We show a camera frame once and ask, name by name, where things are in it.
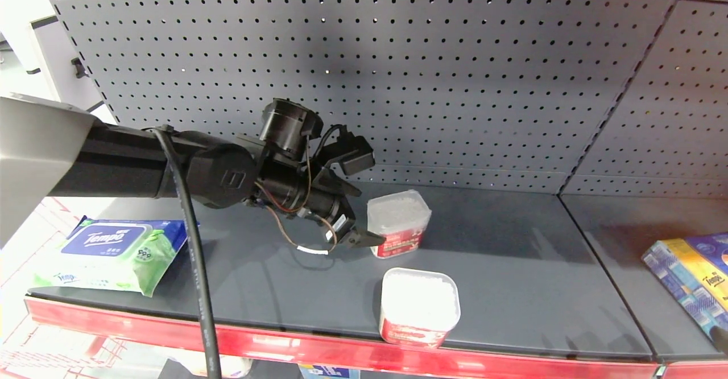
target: tissue box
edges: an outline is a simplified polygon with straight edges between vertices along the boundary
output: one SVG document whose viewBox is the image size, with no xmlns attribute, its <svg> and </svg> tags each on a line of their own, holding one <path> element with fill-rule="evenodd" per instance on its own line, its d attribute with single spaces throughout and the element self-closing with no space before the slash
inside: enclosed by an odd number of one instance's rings
<svg viewBox="0 0 728 379">
<path fill-rule="evenodd" d="M 137 291 L 151 296 L 187 240 L 184 221 L 93 220 L 39 255 L 35 286 Z"/>
<path fill-rule="evenodd" d="M 728 232 L 658 241 L 642 260 L 705 334 L 728 329 Z"/>
<path fill-rule="evenodd" d="M 299 364 L 304 379 L 359 379 L 358 369 L 317 364 Z"/>
</svg>

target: red shelf edge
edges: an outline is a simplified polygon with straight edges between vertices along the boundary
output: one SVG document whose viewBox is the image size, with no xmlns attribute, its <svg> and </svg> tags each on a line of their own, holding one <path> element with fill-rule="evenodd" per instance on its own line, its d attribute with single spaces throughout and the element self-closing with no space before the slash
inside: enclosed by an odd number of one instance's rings
<svg viewBox="0 0 728 379">
<path fill-rule="evenodd" d="M 136 343 L 202 351 L 200 325 L 26 296 L 39 324 Z M 253 359 L 489 379 L 649 379 L 656 363 L 576 361 L 453 349 L 400 347 L 374 340 L 217 325 L 220 352 Z"/>
<path fill-rule="evenodd" d="M 684 361 L 668 364 L 663 379 L 725 379 L 728 361 Z"/>
</svg>

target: white plastic tub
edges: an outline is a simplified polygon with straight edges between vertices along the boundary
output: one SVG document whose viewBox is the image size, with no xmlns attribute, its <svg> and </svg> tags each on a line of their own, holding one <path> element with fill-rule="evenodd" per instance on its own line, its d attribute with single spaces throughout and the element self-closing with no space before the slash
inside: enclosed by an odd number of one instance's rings
<svg viewBox="0 0 728 379">
<path fill-rule="evenodd" d="M 385 341 L 437 348 L 458 321 L 457 285 L 447 275 L 408 268 L 384 274 L 379 334 Z"/>
<path fill-rule="evenodd" d="M 371 251 L 377 258 L 390 258 L 416 250 L 431 214 L 413 189 L 369 200 L 367 229 L 387 239 Z"/>
</svg>

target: shelf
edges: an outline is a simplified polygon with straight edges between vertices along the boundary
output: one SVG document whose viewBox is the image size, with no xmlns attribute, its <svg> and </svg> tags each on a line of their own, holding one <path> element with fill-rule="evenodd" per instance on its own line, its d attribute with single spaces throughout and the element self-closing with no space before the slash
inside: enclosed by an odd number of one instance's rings
<svg viewBox="0 0 728 379">
<path fill-rule="evenodd" d="M 407 190 L 360 184 L 353 198 L 361 224 L 366 201 Z M 332 258 L 284 242 L 265 210 L 197 206 L 216 321 L 234 326 L 379 340 L 379 292 L 391 267 L 446 273 L 460 291 L 462 317 L 448 348 L 541 356 L 646 359 L 639 329 L 554 196 L 412 187 L 432 208 L 418 252 L 381 260 L 368 249 L 336 249 Z M 176 219 L 172 199 L 119 199 L 111 219 Z M 311 221 L 286 221 L 304 246 L 321 244 Z M 114 311 L 197 319 L 189 260 L 180 255 L 154 293 L 72 288 L 33 296 Z"/>
<path fill-rule="evenodd" d="M 728 229 L 728 201 L 566 195 L 564 203 L 665 360 L 723 359 L 640 257 L 664 238 Z"/>
<path fill-rule="evenodd" d="M 163 371 L 158 379 L 197 379 L 201 376 L 193 376 L 182 364 L 167 360 Z M 247 379 L 301 379 L 301 371 L 297 364 L 276 361 L 253 361 L 250 373 L 245 376 Z M 421 376 L 413 374 L 398 374 L 389 372 L 369 372 L 363 370 L 361 379 L 418 379 Z"/>
</svg>

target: transparent lid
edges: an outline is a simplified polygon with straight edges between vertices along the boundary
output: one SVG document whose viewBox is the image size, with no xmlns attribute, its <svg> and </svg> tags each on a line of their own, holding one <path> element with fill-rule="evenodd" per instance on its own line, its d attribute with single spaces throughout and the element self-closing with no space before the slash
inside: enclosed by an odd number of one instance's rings
<svg viewBox="0 0 728 379">
<path fill-rule="evenodd" d="M 432 213 L 415 190 L 407 190 L 367 202 L 367 228 L 377 234 L 427 226 Z"/>
</svg>

